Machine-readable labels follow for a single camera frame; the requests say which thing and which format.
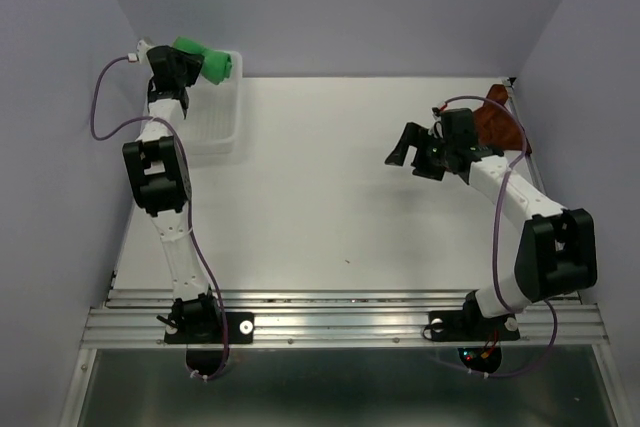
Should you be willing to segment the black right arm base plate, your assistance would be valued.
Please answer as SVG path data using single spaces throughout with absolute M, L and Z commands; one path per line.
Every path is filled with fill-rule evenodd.
M 478 308 L 464 307 L 458 310 L 433 310 L 427 316 L 428 322 L 422 328 L 422 337 L 433 342 L 470 344 L 520 339 L 514 315 L 485 318 Z

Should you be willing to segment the brown microfiber towel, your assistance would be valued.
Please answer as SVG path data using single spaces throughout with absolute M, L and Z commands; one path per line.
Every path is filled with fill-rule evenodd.
M 485 101 L 473 113 L 474 123 L 481 144 L 501 150 L 520 151 L 522 139 L 516 123 L 507 113 Z

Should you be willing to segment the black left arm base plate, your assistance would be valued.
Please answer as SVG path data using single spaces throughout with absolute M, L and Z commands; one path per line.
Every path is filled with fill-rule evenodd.
M 157 315 L 165 329 L 164 342 L 171 345 L 222 344 L 223 316 L 216 299 L 200 296 L 176 299 L 170 312 Z M 255 316 L 251 312 L 227 312 L 228 343 L 248 345 L 253 342 Z

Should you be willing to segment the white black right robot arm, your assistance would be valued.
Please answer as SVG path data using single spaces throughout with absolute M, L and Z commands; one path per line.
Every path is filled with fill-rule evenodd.
M 511 271 L 492 274 L 490 286 L 470 294 L 460 313 L 463 331 L 482 337 L 496 317 L 519 312 L 551 297 L 588 289 L 597 281 L 593 217 L 551 200 L 515 170 L 503 149 L 480 141 L 468 108 L 437 112 L 430 128 L 409 122 L 385 162 L 404 164 L 409 149 L 413 175 L 440 181 L 458 176 L 495 207 L 494 220 L 507 219 L 520 240 Z

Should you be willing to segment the green microfiber towel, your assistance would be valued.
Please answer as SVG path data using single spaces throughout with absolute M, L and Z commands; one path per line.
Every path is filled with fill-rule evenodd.
M 211 49 L 186 37 L 177 37 L 173 47 L 187 54 L 202 56 L 200 75 L 210 83 L 219 85 L 231 76 L 233 60 L 229 53 Z

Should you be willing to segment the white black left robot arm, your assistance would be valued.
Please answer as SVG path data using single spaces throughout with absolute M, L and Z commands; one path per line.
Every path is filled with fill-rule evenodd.
M 210 341 L 221 333 L 223 318 L 191 237 L 192 188 L 177 133 L 204 57 L 171 46 L 149 47 L 144 56 L 152 72 L 148 114 L 136 140 L 123 145 L 125 167 L 134 201 L 151 219 L 171 275 L 173 306 L 165 323 L 178 328 L 188 322 L 199 340 Z

